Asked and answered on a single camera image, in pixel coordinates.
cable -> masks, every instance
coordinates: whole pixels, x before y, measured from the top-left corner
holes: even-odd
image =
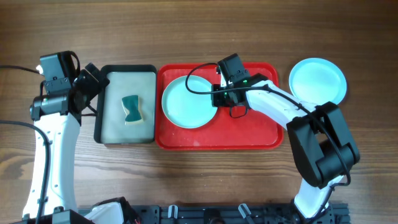
[[[27,72],[33,72],[33,73],[40,74],[39,71],[37,71],[37,70],[33,70],[33,69],[30,69],[30,68],[24,68],[24,67],[17,66],[17,65],[0,65],[0,68],[19,69],[19,70],[23,70],[23,71],[27,71]]]
[[[95,113],[90,113],[90,114],[82,114],[81,116],[97,116]]]
[[[47,136],[45,135],[45,133],[40,128],[34,126],[33,124],[28,124],[28,123],[20,122],[20,121],[5,121],[5,120],[0,120],[0,124],[13,124],[13,125],[19,125],[19,126],[32,128],[33,130],[37,131],[43,138],[44,146],[45,146],[45,163],[44,163],[42,191],[40,193],[40,200],[39,200],[39,209],[37,210],[37,216],[36,216],[36,222],[35,222],[36,224],[38,224],[40,217],[42,216],[42,213],[43,213],[44,203],[46,201],[45,194],[47,192],[47,185],[49,183],[50,141],[47,138]]]
[[[248,110],[249,110],[249,109],[245,106],[244,114],[234,117],[234,116],[232,116],[232,108],[233,108],[233,106],[229,107],[229,116],[232,117],[232,118],[234,118],[234,119],[241,118],[241,117],[245,116],[245,115],[248,113]]]
[[[45,80],[40,83],[40,97],[43,96],[43,87],[44,87]]]
[[[94,109],[91,105],[87,105],[88,109],[90,109],[92,112],[94,112],[95,115],[98,114],[98,111]]]
[[[250,87],[228,88],[228,89],[225,89],[225,90],[208,91],[208,92],[198,92],[198,91],[191,90],[188,87],[188,79],[189,79],[189,77],[192,75],[192,73],[194,71],[198,70],[199,68],[203,68],[203,67],[209,66],[209,65],[218,65],[218,64],[217,63],[213,63],[213,62],[204,63],[203,65],[199,65],[196,68],[192,69],[191,72],[188,73],[187,78],[185,79],[185,87],[187,88],[187,90],[189,92],[194,93],[194,94],[206,95],[206,94],[215,94],[215,93],[227,93],[227,92],[231,92],[231,91],[235,91],[235,90],[264,90],[263,86],[260,86],[260,87],[250,86]]]

white plate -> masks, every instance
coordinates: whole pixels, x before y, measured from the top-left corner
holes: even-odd
[[[343,72],[328,60],[308,58],[294,66],[289,76],[293,95],[301,100],[323,105],[340,103],[347,92]]]
[[[185,87],[187,76],[172,81],[163,92],[162,109],[167,119],[181,128],[199,128],[209,122],[217,112],[211,105],[211,95],[191,93]],[[188,86],[194,91],[211,91],[211,83],[191,75]]]

wooden table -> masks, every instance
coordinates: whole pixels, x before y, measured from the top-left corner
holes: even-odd
[[[397,1],[53,2],[0,1],[0,64],[34,68],[41,55],[74,50],[83,65],[160,68],[237,52],[247,62],[271,63],[288,90],[300,60],[336,63],[348,82],[340,106],[361,161],[352,184],[331,199],[349,203],[353,223],[398,222]],[[41,80],[2,70],[0,119],[31,123]],[[80,207],[120,196],[146,205],[289,202],[300,186],[287,137],[273,151],[168,152],[154,143],[97,144],[94,122],[83,119],[76,145]],[[32,130],[0,126],[0,222],[21,219],[34,150]]]

red tray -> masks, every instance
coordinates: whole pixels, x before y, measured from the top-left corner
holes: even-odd
[[[168,64],[157,74],[155,141],[170,150],[222,150],[222,149],[273,149],[283,140],[283,128],[260,112],[249,110],[246,116],[234,119],[229,108],[218,108],[214,118],[195,129],[180,128],[171,123],[162,110],[162,95],[167,85],[178,77],[187,75],[200,64]],[[278,85],[277,72],[268,63],[244,63],[251,75],[261,73]],[[215,66],[194,72],[210,83],[220,84]]]

green sponge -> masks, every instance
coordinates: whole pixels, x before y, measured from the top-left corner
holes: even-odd
[[[124,124],[137,124],[144,121],[141,113],[139,97],[137,95],[122,98],[123,110],[126,113]]]

